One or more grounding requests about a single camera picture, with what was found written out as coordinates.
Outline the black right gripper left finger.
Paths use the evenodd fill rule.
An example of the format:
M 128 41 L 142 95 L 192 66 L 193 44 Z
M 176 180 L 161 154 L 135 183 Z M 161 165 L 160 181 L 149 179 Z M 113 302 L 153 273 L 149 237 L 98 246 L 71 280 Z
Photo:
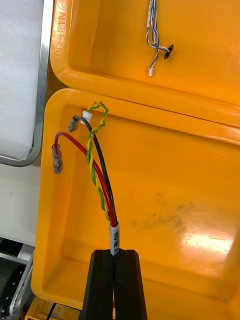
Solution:
M 95 250 L 91 254 L 81 320 L 111 320 L 113 318 L 114 257 L 110 250 Z

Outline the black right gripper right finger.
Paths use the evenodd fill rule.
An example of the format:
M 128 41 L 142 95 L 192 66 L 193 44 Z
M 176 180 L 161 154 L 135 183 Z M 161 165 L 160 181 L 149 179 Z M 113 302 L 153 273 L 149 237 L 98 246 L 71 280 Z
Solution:
M 135 250 L 120 249 L 115 257 L 115 318 L 117 320 L 146 320 L 139 255 Z

